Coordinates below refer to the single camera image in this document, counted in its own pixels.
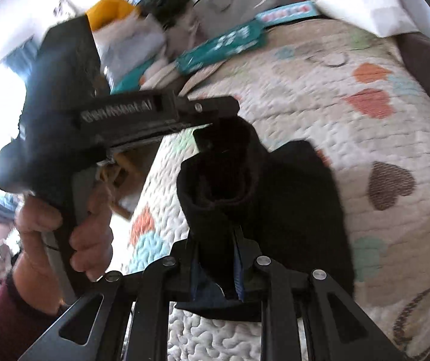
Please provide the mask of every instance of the quilted bedspread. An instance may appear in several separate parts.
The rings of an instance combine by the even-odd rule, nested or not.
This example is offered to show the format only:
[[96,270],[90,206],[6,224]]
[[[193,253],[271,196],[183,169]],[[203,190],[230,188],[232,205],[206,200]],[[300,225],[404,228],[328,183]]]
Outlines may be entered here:
[[[202,82],[188,96],[234,96],[269,150],[300,138],[317,148],[345,211],[357,303],[401,350],[425,357],[430,99],[393,41],[340,21],[310,20],[272,29],[266,47],[197,77]],[[187,237],[175,181],[181,162],[197,151],[192,132],[161,143],[133,217],[125,272],[143,270]],[[260,324],[209,320],[172,306],[168,356],[256,360],[260,335]]]

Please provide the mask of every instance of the screw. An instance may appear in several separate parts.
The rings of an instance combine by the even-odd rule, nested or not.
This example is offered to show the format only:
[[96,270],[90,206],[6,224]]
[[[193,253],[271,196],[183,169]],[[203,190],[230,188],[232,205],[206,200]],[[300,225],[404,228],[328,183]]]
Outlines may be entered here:
[[121,273],[119,271],[109,271],[105,274],[105,279],[108,282],[117,282],[121,278]]
[[163,258],[164,266],[173,266],[176,263],[176,259],[173,257],[165,257]]
[[260,266],[268,266],[271,262],[272,262],[272,260],[269,257],[266,257],[265,255],[260,255],[257,258],[257,263]]
[[325,273],[323,270],[317,269],[313,271],[312,276],[314,277],[314,279],[323,281],[325,278],[327,278],[327,273]]

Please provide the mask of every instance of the orange heart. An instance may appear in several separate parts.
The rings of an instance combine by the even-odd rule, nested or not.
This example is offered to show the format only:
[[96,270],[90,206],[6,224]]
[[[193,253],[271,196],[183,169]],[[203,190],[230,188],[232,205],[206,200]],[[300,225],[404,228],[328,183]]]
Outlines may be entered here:
[[321,149],[317,149],[315,152],[317,153],[317,156],[320,157],[320,159],[324,163],[324,166],[327,168],[330,168],[330,166],[332,165],[332,162],[327,156],[325,156],[324,151]]
[[355,71],[353,72],[353,77],[359,82],[359,83],[373,83],[377,80],[386,80],[387,75],[390,73],[393,73],[392,71],[382,68],[379,65],[370,64],[369,62],[366,62],[362,65],[360,65]]
[[146,205],[133,222],[130,234],[130,244],[135,246],[140,236],[150,230],[155,230],[155,221],[148,205]]
[[383,119],[394,113],[389,104],[390,95],[381,89],[364,89],[345,100],[357,111],[371,118]]

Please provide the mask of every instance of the teal tag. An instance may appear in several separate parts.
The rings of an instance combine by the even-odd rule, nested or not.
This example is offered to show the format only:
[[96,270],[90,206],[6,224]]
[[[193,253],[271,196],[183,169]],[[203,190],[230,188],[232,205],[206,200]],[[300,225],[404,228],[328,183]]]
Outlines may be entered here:
[[118,85],[114,86],[111,94],[119,94],[122,92],[137,91],[140,89],[140,79],[145,71],[155,62],[154,58],[150,58],[140,66],[134,68],[130,73],[127,73]]
[[252,20],[183,53],[175,60],[176,67],[181,74],[192,73],[245,50],[262,47],[265,43],[263,25]]

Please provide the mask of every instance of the gripper handle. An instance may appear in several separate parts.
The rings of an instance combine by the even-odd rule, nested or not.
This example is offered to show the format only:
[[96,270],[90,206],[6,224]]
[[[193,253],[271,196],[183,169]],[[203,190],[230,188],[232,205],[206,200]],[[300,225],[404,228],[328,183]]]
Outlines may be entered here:
[[72,175],[58,175],[39,186],[34,194],[57,208],[63,224],[53,232],[42,233],[51,268],[55,272],[66,304],[73,304],[91,283],[85,273],[75,271],[70,264],[74,250],[70,246],[73,229],[87,216],[88,197],[93,189],[96,167]]

